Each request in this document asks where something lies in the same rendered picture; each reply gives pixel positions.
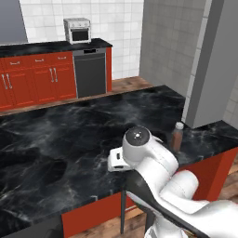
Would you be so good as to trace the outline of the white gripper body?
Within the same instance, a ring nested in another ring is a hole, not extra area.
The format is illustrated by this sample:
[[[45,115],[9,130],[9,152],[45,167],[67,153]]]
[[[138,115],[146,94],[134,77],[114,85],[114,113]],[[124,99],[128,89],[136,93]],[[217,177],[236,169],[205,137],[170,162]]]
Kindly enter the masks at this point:
[[[108,170],[110,172],[120,172],[120,171],[128,171],[131,167],[129,164],[127,164],[125,161],[109,161],[108,162]]]

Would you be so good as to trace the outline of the dark stool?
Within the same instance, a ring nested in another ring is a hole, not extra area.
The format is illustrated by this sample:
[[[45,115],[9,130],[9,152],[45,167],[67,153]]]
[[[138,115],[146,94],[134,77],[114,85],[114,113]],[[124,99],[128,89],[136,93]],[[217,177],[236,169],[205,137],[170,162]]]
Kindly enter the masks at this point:
[[[126,206],[126,202],[129,197],[126,195],[126,191],[121,191],[121,227],[120,233],[123,234],[125,230],[125,219],[126,219],[126,211],[131,210],[131,207]],[[134,206],[146,214],[146,223],[145,230],[148,230],[154,222],[155,215],[147,209],[145,206],[134,204]]]

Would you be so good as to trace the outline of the grey wall cabinet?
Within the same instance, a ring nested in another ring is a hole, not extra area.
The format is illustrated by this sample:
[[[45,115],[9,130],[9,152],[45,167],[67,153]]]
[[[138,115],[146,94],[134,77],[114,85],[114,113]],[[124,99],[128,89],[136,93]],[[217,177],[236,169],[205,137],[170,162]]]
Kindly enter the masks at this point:
[[[206,0],[181,121],[222,120],[237,76],[238,0]]]

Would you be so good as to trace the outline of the red island counter base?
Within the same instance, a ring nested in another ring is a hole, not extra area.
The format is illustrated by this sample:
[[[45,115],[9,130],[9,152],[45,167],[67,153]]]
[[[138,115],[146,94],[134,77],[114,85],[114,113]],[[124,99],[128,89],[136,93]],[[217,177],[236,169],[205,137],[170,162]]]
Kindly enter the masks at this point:
[[[193,196],[194,200],[216,201],[218,199],[237,153],[238,147],[193,165],[184,165],[179,169],[179,171],[190,170],[199,180],[198,190]],[[111,218],[120,216],[120,202],[120,193],[116,193],[63,214],[61,217],[64,238],[71,238],[81,231],[86,231]]]

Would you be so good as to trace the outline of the red base cupboard run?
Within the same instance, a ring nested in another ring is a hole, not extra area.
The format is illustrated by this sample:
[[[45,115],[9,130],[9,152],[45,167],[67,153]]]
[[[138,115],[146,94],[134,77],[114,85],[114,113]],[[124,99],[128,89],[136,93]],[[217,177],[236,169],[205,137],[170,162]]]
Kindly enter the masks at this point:
[[[112,50],[103,48],[108,92],[112,89]],[[79,97],[73,51],[0,59],[0,112],[75,98]]]

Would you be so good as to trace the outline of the grey flat panel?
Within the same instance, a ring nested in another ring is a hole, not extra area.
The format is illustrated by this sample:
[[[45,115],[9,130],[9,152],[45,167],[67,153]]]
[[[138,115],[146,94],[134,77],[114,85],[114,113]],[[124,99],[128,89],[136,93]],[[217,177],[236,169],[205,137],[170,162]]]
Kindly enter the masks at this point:
[[[27,42],[20,0],[0,0],[0,45]]]

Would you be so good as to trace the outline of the white toaster oven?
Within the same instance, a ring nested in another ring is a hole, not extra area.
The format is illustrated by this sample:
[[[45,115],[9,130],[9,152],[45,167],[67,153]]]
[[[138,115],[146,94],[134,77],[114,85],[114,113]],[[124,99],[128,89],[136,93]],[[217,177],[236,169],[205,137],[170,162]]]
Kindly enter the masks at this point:
[[[91,42],[91,23],[85,18],[63,20],[65,38],[70,44]]]

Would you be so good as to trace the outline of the dark grey dishwasher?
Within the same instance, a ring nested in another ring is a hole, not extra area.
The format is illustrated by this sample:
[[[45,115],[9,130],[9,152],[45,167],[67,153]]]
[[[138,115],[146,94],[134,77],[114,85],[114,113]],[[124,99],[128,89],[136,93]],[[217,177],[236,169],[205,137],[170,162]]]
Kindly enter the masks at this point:
[[[77,96],[79,98],[106,92],[106,49],[92,48],[73,52]]]

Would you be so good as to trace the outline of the brown cinnamon bottle white cap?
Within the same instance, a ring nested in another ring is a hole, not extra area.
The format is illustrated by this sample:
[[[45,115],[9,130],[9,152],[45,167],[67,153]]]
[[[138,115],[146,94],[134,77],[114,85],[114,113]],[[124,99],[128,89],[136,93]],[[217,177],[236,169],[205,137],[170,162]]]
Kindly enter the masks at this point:
[[[184,124],[181,122],[176,122],[175,129],[172,134],[172,149],[174,152],[178,152],[180,149],[180,145],[182,142],[182,137],[183,137],[183,128]]]

